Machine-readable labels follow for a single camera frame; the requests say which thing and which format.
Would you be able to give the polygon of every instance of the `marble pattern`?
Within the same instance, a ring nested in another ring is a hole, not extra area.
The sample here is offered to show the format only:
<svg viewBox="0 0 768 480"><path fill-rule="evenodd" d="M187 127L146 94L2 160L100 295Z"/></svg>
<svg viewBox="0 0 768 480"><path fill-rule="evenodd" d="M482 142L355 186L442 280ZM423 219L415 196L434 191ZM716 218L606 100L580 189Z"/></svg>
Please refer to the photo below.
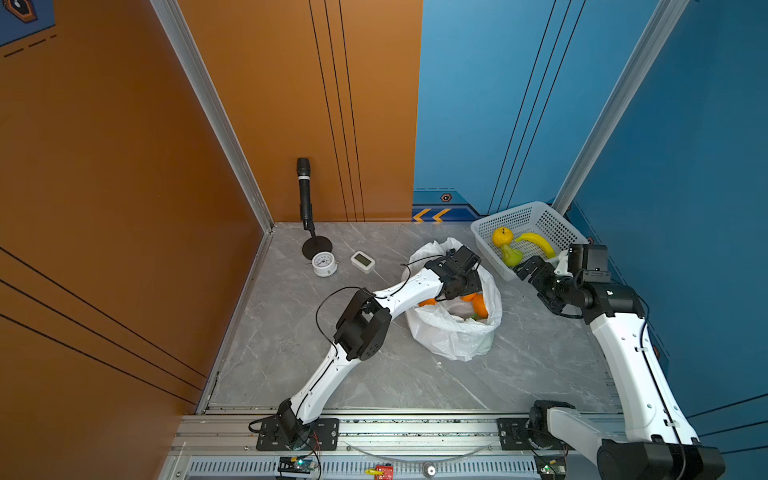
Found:
<svg viewBox="0 0 768 480"><path fill-rule="evenodd" d="M399 282L411 253L454 237L473 250L468 223L318 223L333 242L339 269L319 278L301 254L299 223L278 223L210 406L276 407L301 388L328 351L315 309L342 286L381 289ZM364 274L349 261L362 250L376 259ZM404 316L392 321L381 350L357 366L326 407L483 409L527 412L536 399L570 402L587 412L616 412L604 360L581 320L551 314L528 283L505 282L492 269L504 316L491 350L469 362L430 353ZM336 294L319 313L326 335L354 290Z"/></svg>

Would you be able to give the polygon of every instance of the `yellow arrow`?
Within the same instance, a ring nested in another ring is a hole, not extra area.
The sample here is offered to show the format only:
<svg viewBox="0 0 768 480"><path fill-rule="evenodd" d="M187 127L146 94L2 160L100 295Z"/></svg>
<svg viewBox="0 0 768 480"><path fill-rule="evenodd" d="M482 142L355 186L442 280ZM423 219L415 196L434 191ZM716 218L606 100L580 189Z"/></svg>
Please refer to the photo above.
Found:
<svg viewBox="0 0 768 480"><path fill-rule="evenodd" d="M440 217L441 217L443 214L446 214L446 213L448 213L449 211L451 211L451 209L450 209L450 208L446 208L446 209L444 209L442 212L440 212L439 214L437 214L437 215L435 215L434 217L432 217L432 219L433 219L435 222L442 222L443 220L442 220L442 218L440 218Z"/></svg>
<svg viewBox="0 0 768 480"><path fill-rule="evenodd" d="M430 210L431 208L425 208L424 210L418 212L416 215L413 216L413 220L416 220L417 222L423 222L424 220L422 220L422 215L426 214Z"/></svg>

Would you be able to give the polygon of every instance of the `black microphone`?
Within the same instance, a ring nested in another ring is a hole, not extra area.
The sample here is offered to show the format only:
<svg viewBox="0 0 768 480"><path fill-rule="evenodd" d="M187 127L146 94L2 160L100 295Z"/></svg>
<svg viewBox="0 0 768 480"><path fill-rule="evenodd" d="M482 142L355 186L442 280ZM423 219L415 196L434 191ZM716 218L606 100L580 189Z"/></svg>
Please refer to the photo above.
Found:
<svg viewBox="0 0 768 480"><path fill-rule="evenodd" d="M304 230L309 230L315 236L315 223L312 222L312 202L310 201L310 159L300 158L296 161L296 173L299 175L299 212Z"/></svg>

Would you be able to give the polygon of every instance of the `banana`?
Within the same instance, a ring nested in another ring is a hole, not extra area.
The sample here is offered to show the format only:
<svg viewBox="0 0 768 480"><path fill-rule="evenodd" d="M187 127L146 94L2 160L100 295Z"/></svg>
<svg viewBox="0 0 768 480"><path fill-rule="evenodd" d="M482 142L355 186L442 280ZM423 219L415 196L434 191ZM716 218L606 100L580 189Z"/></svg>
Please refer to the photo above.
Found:
<svg viewBox="0 0 768 480"><path fill-rule="evenodd" d="M541 251L544 252L547 258L555 258L557 256L549 242L544 240L544 237L538 233L523 233L521 236L515 238L515 242L519 242L520 240L531 242L535 246L541 248Z"/></svg>

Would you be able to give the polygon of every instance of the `plastic basket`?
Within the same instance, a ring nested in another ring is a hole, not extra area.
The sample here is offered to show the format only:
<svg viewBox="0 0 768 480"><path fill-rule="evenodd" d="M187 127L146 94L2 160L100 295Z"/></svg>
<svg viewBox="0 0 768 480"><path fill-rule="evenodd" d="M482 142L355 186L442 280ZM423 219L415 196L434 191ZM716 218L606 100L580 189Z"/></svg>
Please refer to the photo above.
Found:
<svg viewBox="0 0 768 480"><path fill-rule="evenodd" d="M499 227L512 230L515 238L527 232L538 233L552 245L555 252L565 250L571 243L587 243L587 239L576 227L544 202L531 202L475 220L472 222L472 232L475 234L478 249L504 280L512 280L518 276L512 268L502 262L502 251L491 242L491 235ZM544 252L531 242L513 241L512 247L523 253L521 263L534 255L539 255L545 260L547 258Z"/></svg>

